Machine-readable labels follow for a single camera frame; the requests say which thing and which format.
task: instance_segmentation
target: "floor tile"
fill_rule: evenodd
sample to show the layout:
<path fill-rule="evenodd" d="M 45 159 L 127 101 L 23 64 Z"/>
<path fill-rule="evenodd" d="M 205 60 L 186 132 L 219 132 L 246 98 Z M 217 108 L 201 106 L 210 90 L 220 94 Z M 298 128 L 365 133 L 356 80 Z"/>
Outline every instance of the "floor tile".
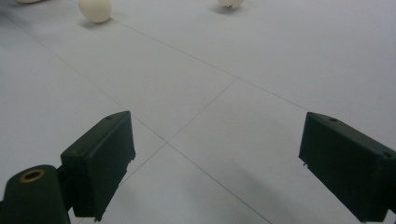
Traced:
<path fill-rule="evenodd" d="M 93 223 L 85 218 L 82 223 Z M 165 146 L 120 188 L 101 223 L 268 223 Z"/>
<path fill-rule="evenodd" d="M 359 223 L 298 158 L 305 113 L 236 81 L 170 144 L 271 223 Z"/>
<path fill-rule="evenodd" d="M 396 148 L 396 4 L 115 0 L 113 18 Z"/>
<path fill-rule="evenodd" d="M 77 8 L 41 22 L 15 22 L 165 140 L 234 80 L 115 21 L 89 23 Z"/>

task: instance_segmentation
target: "tile grout line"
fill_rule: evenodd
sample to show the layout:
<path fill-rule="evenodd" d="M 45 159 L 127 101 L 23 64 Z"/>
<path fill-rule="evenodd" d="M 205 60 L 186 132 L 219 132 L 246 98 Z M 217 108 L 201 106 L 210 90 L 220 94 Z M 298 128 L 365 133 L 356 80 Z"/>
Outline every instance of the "tile grout line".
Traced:
<path fill-rule="evenodd" d="M 266 222 L 268 222 L 269 224 L 273 224 L 272 222 L 270 222 L 270 220 L 268 220 L 266 217 L 264 217 L 262 214 L 260 214 L 256 209 L 254 209 L 253 207 L 251 207 L 249 204 L 247 204 L 245 201 L 243 201 L 240 197 L 238 197 L 236 194 L 234 194 L 232 191 L 230 191 L 229 189 L 227 189 L 224 185 L 222 185 L 217 179 L 215 179 L 212 175 L 210 175 L 208 172 L 206 172 L 204 169 L 202 169 L 200 166 L 198 166 L 195 162 L 193 162 L 192 160 L 190 160 L 186 155 L 184 155 L 183 153 L 181 153 L 177 148 L 175 148 L 174 146 L 172 146 L 170 143 L 168 143 L 168 145 L 170 147 L 172 147 L 176 152 L 178 152 L 181 156 L 183 156 L 184 158 L 186 158 L 189 162 L 191 162 L 194 166 L 196 166 L 199 170 L 201 170 L 202 172 L 204 172 L 204 174 L 208 175 L 212 180 L 214 180 L 216 183 L 218 183 L 222 188 L 224 188 L 225 190 L 227 190 L 229 193 L 231 193 L 237 200 L 239 200 L 241 203 L 243 203 L 245 206 L 247 206 L 248 208 L 250 208 L 254 213 L 256 213 L 259 217 L 261 217 L 262 219 L 264 219 Z"/>
<path fill-rule="evenodd" d="M 309 111 L 307 108 L 305 108 L 305 107 L 303 107 L 303 106 L 301 106 L 301 105 L 297 105 L 296 103 L 294 103 L 294 102 L 292 102 L 292 101 L 290 101 L 290 100 L 288 100 L 288 99 L 286 99 L 286 98 L 284 98 L 284 97 L 282 97 L 282 96 L 280 96 L 280 95 L 277 95 L 277 94 L 275 94 L 275 93 L 273 93 L 273 92 L 271 92 L 271 91 L 268 91 L 268 90 L 264 89 L 263 87 L 260 87 L 260 86 L 254 84 L 254 83 L 251 83 L 250 81 L 247 81 L 247 80 L 245 80 L 245 79 L 243 79 L 243 78 L 241 78 L 241 77 L 239 77 L 238 79 L 240 79 L 240 80 L 246 82 L 247 84 L 250 84 L 250 85 L 252 85 L 252 86 L 254 86 L 254 87 L 256 87 L 256 88 L 259 88 L 260 90 L 265 91 L 265 92 L 267 92 L 267 93 L 269 93 L 269 94 L 275 96 L 276 98 L 279 98 L 280 100 L 283 100 L 283 101 L 288 102 L 288 103 L 290 103 L 290 104 L 292 104 L 292 105 L 295 105 L 295 106 L 297 106 L 297 107 L 299 107 L 299 108 L 301 108 L 301 109 L 303 109 L 303 110 Z"/>
<path fill-rule="evenodd" d="M 251 84 L 251 85 L 257 87 L 257 88 L 261 89 L 262 91 L 266 91 L 266 92 L 268 92 L 268 93 L 274 95 L 275 97 L 277 97 L 277 98 L 279 98 L 279 99 L 281 99 L 281 100 L 284 100 L 284 101 L 286 101 L 286 102 L 288 102 L 288 103 L 291 103 L 291 104 L 293 104 L 293 105 L 296 105 L 296 106 L 300 107 L 301 109 L 307 110 L 306 108 L 304 108 L 304 107 L 301 106 L 301 105 L 297 105 L 296 103 L 294 103 L 294 102 L 292 102 L 292 101 L 290 101 L 290 100 L 288 100 L 288 99 L 286 99 L 286 98 L 284 98 L 284 97 L 282 97 L 282 96 L 280 96 L 280 95 L 277 95 L 277 94 L 275 94 L 275 93 L 273 93 L 273 92 L 271 92 L 271 91 L 268 91 L 268 90 L 266 90 L 266 89 L 264 89 L 264 88 L 262 88 L 262 87 L 260 87 L 260 86 L 255 85 L 255 84 L 253 84 L 253 83 L 251 83 L 251 82 L 249 82 L 249 81 L 246 81 L 246 80 L 244 80 L 243 78 L 241 78 L 241 77 L 239 77 L 239 76 L 237 76 L 237 75 L 234 75 L 233 73 L 231 73 L 231 72 L 229 72 L 229 71 L 227 71 L 227 70 L 224 70 L 224 69 L 222 69 L 222 68 L 219 68 L 219 67 L 215 66 L 214 64 L 209 63 L 209 62 L 207 62 L 207 61 L 205 61 L 205 60 L 203 60 L 203 59 L 200 59 L 200 58 L 198 58 L 198 57 L 196 57 L 196 56 L 193 56 L 192 54 L 189 54 L 188 52 L 186 52 L 186 51 L 184 51 L 184 50 L 182 50 L 182 49 L 178 49 L 178 48 L 176 48 L 176 47 L 174 47 L 174 46 L 171 46 L 171 45 L 169 45 L 169 44 L 166 44 L 165 42 L 163 42 L 163 41 L 161 41 L 161 40 L 159 40 L 159 39 L 157 39 L 157 38 L 155 38 L 155 37 L 153 37 L 153 36 L 151 36 L 151 35 L 147 35 L 146 33 L 143 33 L 143 32 L 141 32 L 141 31 L 138 31 L 138 30 L 136 30 L 135 28 L 130 27 L 130 26 L 128 26 L 127 24 L 124 24 L 124 23 L 122 23 L 122 22 L 120 22 L 120 21 L 117 21 L 117 20 L 115 20 L 115 19 L 113 19 L 113 21 L 115 21 L 116 23 L 118 23 L 118 24 L 124 26 L 124 27 L 127 28 L 127 29 L 130 29 L 130 30 L 132 30 L 132 31 L 135 31 L 135 32 L 137 32 L 137 33 L 139 33 L 139 34 L 141 34 L 141 35 L 143 35 L 143 36 L 146 36 L 146 37 L 148 37 L 149 39 L 151 39 L 151 40 L 153 40 L 153 41 L 156 41 L 156 42 L 158 42 L 158 43 L 161 43 L 161 44 L 167 46 L 168 48 L 175 49 L 175 50 L 177 50 L 177 51 L 179 51 L 179 52 L 181 52 L 181 53 L 183 53 L 183 54 L 186 54 L 187 56 L 192 57 L 192 58 L 195 59 L 195 60 L 198 60 L 199 62 L 205 63 L 205 64 L 207 64 L 207 65 L 209 65 L 209 66 L 211 66 L 211 67 L 213 67 L 213 68 L 215 68 L 215 69 L 218 69 L 219 71 L 224 72 L 224 73 L 226 73 L 226 74 L 228 74 L 228 75 L 230 75 L 230 76 L 232 76 L 232 77 L 239 78 L 239 79 L 245 81 L 246 83 Z"/>
<path fill-rule="evenodd" d="M 194 117 L 192 117 L 192 119 L 190 119 L 189 122 L 187 122 L 180 130 L 178 130 L 177 133 L 175 133 L 166 143 L 172 141 L 172 139 L 174 139 L 179 133 L 181 133 L 187 126 L 189 126 L 195 120 L 195 118 L 197 118 L 204 110 L 206 110 L 210 105 L 212 105 L 213 102 L 215 102 L 215 100 L 217 100 L 225 91 L 227 91 L 235 83 L 236 80 L 238 80 L 238 77 L 236 77 L 224 90 L 222 90 L 202 110 L 200 110 L 197 114 L 195 114 Z"/>
<path fill-rule="evenodd" d="M 166 144 L 168 143 L 163 143 L 162 146 L 160 146 L 160 148 L 158 148 L 150 157 L 148 157 L 148 159 L 146 159 L 139 167 L 137 167 L 136 170 L 134 170 L 128 177 L 126 177 L 122 182 L 120 182 L 119 187 L 125 183 L 129 177 L 131 177 L 134 173 L 136 173 L 143 165 L 146 164 L 146 162 L 148 162 L 152 157 L 154 157 L 159 151 L 161 151 L 161 149 L 163 149 L 164 146 L 166 146 Z"/>
<path fill-rule="evenodd" d="M 84 219 L 85 219 L 85 217 L 82 218 L 77 224 L 81 223 Z"/>
<path fill-rule="evenodd" d="M 7 17 L 7 19 L 9 19 L 10 21 L 12 21 L 16 26 L 18 26 L 20 29 L 22 29 L 26 34 L 28 34 L 30 37 L 32 37 L 37 43 L 39 43 L 43 48 L 45 48 L 46 50 L 48 50 L 51 54 L 55 55 L 55 57 L 57 57 L 59 60 L 61 60 L 61 62 L 65 63 L 68 67 L 70 67 L 74 72 L 76 72 L 79 76 L 81 76 L 82 78 L 84 78 L 86 81 L 88 81 L 90 84 L 92 84 L 97 90 L 99 90 L 99 92 L 103 93 L 108 99 L 110 99 L 113 103 L 115 103 L 116 105 L 118 105 L 119 107 L 121 107 L 124 110 L 128 110 L 127 108 L 125 108 L 125 106 L 121 105 L 117 100 L 115 100 L 113 97 L 111 97 L 107 92 L 105 92 L 104 90 L 102 90 L 100 87 L 98 87 L 95 83 L 93 83 L 90 79 L 86 78 L 84 75 L 82 75 L 75 67 L 73 67 L 70 63 L 68 63 L 66 60 L 64 60 L 61 56 L 59 56 L 57 53 L 55 53 L 54 51 L 52 51 L 51 49 L 49 49 L 47 46 L 45 46 L 43 43 L 41 43 L 41 41 L 39 41 L 38 39 L 36 39 L 34 36 L 32 36 L 29 32 L 27 32 L 26 30 L 24 30 L 21 26 L 19 26 L 14 20 L 12 20 L 10 17 L 8 17 L 7 15 L 5 15 Z M 158 137 L 160 137 L 164 142 L 167 142 L 165 139 L 163 139 L 160 135 L 158 135 L 156 132 L 154 132 L 153 130 L 150 129 L 149 126 L 146 125 L 146 123 L 144 123 L 141 119 L 139 119 L 136 115 L 134 115 L 131 111 L 132 116 L 138 120 L 139 122 L 141 122 L 146 128 L 148 128 L 151 132 L 153 132 L 155 135 L 157 135 Z"/>

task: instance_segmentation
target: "white floor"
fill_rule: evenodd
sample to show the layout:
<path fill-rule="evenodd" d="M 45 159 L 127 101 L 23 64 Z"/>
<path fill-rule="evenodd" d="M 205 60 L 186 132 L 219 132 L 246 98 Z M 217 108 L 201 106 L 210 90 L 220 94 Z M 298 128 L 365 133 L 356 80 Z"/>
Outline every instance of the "white floor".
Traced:
<path fill-rule="evenodd" d="M 77 0 L 0 1 L 1 194 L 130 110 L 137 157 L 101 223 L 359 223 L 298 153 L 307 111 L 396 149 L 395 1 L 112 3 L 95 25 Z"/>

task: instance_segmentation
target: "brass insert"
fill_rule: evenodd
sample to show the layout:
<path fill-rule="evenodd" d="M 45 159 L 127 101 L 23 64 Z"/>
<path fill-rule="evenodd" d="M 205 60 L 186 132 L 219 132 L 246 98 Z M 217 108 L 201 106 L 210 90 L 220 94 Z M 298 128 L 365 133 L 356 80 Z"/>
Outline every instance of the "brass insert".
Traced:
<path fill-rule="evenodd" d="M 44 175 L 45 173 L 46 173 L 46 172 L 45 172 L 43 169 L 30 170 L 30 171 L 25 172 L 25 173 L 21 176 L 20 181 L 21 181 L 22 183 L 24 183 L 24 184 L 31 183 L 31 182 L 34 182 L 34 181 L 36 181 L 37 179 L 43 177 L 43 175 Z"/>

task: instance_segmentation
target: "white ball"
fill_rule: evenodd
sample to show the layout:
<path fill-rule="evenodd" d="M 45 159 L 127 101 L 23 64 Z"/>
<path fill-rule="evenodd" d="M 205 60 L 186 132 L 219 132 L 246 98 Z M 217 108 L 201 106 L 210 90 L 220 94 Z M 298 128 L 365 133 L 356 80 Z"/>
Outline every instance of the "white ball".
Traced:
<path fill-rule="evenodd" d="M 17 3 L 33 3 L 33 2 L 39 2 L 41 0 L 15 0 Z"/>
<path fill-rule="evenodd" d="M 78 0 L 78 7 L 82 15 L 92 22 L 104 22 L 110 18 L 110 0 Z"/>
<path fill-rule="evenodd" d="M 244 0 L 218 0 L 222 7 L 238 8 Z"/>

